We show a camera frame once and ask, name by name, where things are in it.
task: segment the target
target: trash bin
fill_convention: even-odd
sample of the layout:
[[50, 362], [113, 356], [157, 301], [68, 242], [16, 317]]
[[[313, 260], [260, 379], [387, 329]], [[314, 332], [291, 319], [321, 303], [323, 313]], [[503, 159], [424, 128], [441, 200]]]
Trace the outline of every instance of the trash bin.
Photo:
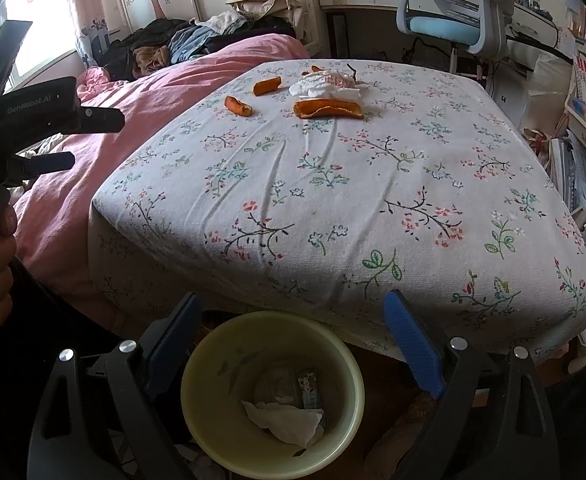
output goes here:
[[[253, 402], [258, 378], [283, 361], [317, 370], [326, 429], [304, 451], [258, 428], [241, 403]], [[182, 412], [195, 441], [220, 465], [259, 480], [300, 478], [331, 463], [355, 436], [363, 409], [362, 376], [346, 345], [319, 323], [283, 312], [220, 325], [199, 343], [182, 378]]]

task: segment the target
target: floral bedsheet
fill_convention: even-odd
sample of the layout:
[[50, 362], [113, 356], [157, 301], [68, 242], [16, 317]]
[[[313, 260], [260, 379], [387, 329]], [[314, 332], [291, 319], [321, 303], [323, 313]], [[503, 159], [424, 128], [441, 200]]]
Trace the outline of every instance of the floral bedsheet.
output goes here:
[[[314, 63], [350, 72], [347, 61]], [[152, 295], [114, 288], [118, 272], [135, 282], [118, 264], [119, 237], [179, 287], [233, 300], [230, 310], [298, 312], [394, 356], [381, 306], [394, 288], [491, 351], [523, 344], [541, 360], [585, 328], [582, 238], [486, 92], [433, 70], [348, 63], [364, 120], [299, 120], [286, 87], [310, 62], [266, 63], [134, 153], [92, 202], [104, 220], [90, 233], [98, 287], [124, 310], [154, 308]], [[276, 75], [279, 91], [252, 95]], [[226, 95], [255, 114], [228, 112]]]

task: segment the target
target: pink comforter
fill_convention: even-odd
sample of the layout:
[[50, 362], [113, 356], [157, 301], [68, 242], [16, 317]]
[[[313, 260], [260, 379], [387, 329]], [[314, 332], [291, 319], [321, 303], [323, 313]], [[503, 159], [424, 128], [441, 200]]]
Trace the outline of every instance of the pink comforter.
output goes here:
[[99, 69], [79, 80], [86, 106], [116, 107], [126, 116], [117, 135], [77, 135], [54, 152], [73, 152], [73, 170], [44, 175], [15, 205], [18, 257], [33, 275], [106, 328], [117, 308], [89, 279], [90, 200], [104, 180], [138, 147], [212, 91], [268, 61], [306, 59], [297, 40], [270, 34], [232, 44], [133, 83], [109, 82]]

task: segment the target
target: blue chair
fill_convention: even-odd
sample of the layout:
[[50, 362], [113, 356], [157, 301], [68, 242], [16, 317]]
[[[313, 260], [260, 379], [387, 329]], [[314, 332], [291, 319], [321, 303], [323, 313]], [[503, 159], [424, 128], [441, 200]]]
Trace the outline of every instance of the blue chair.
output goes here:
[[506, 25], [512, 22], [515, 0], [434, 0], [442, 14], [412, 11], [409, 0], [397, 8], [397, 28], [405, 34], [424, 34], [451, 41], [449, 72], [458, 66], [458, 45], [474, 56], [498, 60], [506, 56]]

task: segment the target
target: pink curtain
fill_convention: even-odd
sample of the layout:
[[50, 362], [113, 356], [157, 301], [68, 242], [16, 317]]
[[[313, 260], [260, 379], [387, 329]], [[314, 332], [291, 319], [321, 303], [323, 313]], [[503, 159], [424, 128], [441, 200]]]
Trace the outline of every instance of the pink curtain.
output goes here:
[[108, 49], [108, 28], [102, 0], [68, 0], [75, 27], [76, 48], [84, 64], [97, 65]]

